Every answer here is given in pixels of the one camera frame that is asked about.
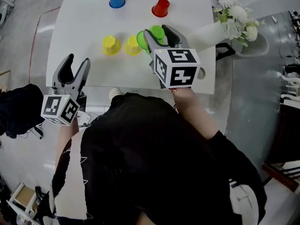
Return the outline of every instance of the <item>red cup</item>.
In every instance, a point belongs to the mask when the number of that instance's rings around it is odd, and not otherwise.
[[[152,8],[152,13],[156,17],[165,17],[168,14],[170,3],[168,0],[159,0],[158,3]]]

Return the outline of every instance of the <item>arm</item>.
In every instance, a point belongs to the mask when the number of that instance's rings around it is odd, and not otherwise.
[[[190,88],[172,90],[172,94],[179,114],[205,139],[211,139],[218,132],[213,120]]]
[[[58,136],[58,142],[56,145],[56,156],[55,156],[55,168],[57,167],[58,161],[62,151],[64,150],[66,144],[69,142],[72,136],[79,132],[77,118],[74,118],[70,126],[61,126],[60,134]]]

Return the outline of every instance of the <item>black shirt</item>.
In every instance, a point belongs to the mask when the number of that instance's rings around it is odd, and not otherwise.
[[[52,180],[60,224],[135,224],[143,211],[160,224],[242,224],[229,180],[266,194],[245,155],[218,132],[206,141],[160,98],[112,100],[65,147]]]

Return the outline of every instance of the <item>floor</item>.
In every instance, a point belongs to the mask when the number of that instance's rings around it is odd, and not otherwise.
[[[15,9],[0,34],[0,71],[11,69],[5,78],[10,89],[29,82],[40,87],[44,94],[45,69],[55,20],[63,0],[16,0]],[[292,53],[288,38],[289,26],[283,23],[285,14],[275,17],[279,21],[282,56]],[[280,39],[277,26],[270,17],[260,28],[271,44],[265,57],[249,60],[223,59],[217,62],[215,94],[197,94],[207,112],[220,130],[254,163],[264,178],[261,164],[264,161],[276,129],[281,81],[276,72],[291,59],[280,58]],[[109,106],[110,88],[85,87],[89,106]],[[135,90],[121,88],[122,92],[138,92],[144,96],[163,98],[173,105],[168,91]],[[1,137],[0,172],[8,186],[14,189],[19,182],[42,190],[49,189],[54,174],[55,145],[58,126],[44,122],[44,138],[38,140],[32,133],[17,139]],[[267,216],[262,224],[276,220],[278,211],[287,207],[276,224],[293,216],[290,207],[297,208],[300,200],[285,187],[272,181],[266,187],[269,201]]]

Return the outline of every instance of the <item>black sleeve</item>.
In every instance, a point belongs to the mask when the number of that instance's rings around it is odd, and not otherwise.
[[[226,167],[229,179],[245,184],[254,191],[259,208],[259,222],[264,217],[264,209],[267,196],[264,191],[262,180],[250,162],[250,160],[239,151],[220,131],[209,140],[212,152],[220,164]]]

